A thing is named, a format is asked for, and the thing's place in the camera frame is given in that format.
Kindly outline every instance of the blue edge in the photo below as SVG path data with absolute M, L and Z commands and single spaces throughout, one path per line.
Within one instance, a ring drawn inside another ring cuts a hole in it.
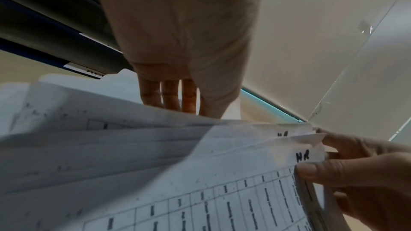
M 50 54 L 47 53 L 43 53 L 41 51 L 38 50 L 34 50 L 32 48 L 23 46 L 21 44 L 16 44 L 14 42 L 5 40 L 0 38 L 0 50 L 9 52 L 9 53 L 13 53 L 22 57 L 26 57 L 28 59 L 31 60 L 35 60 L 38 62 L 42 62 L 54 67 L 58 67 L 58 68 L 62 68 L 65 69 L 67 71 L 72 71 L 78 74 L 81 74 L 83 76 L 87 76 L 90 78 L 94 78 L 94 79 L 98 79 L 97 77 L 93 77 L 84 73 L 80 73 L 78 71 L 74 71 L 68 68 L 65 68 L 64 65 L 66 65 L 67 63 L 69 63 L 67 60 L 61 59 L 61 58 L 57 58 L 55 56 L 52 56 Z M 247 95 L 248 97 L 250 97 L 251 99 L 253 99 L 254 101 L 256 101 L 259 105 L 261 105 L 262 107 L 272 111 L 274 114 L 279 115 L 280 117 L 283 118 L 287 118 L 290 121 L 294 121 L 294 122 L 304 122 L 304 120 L 302 120 L 301 118 L 293 115 L 292 113 L 276 106 L 275 104 L 271 103 L 270 101 L 256 95 L 255 93 L 253 93 L 252 91 L 248 90 L 248 89 L 242 89 L 241 90 L 245 95 Z

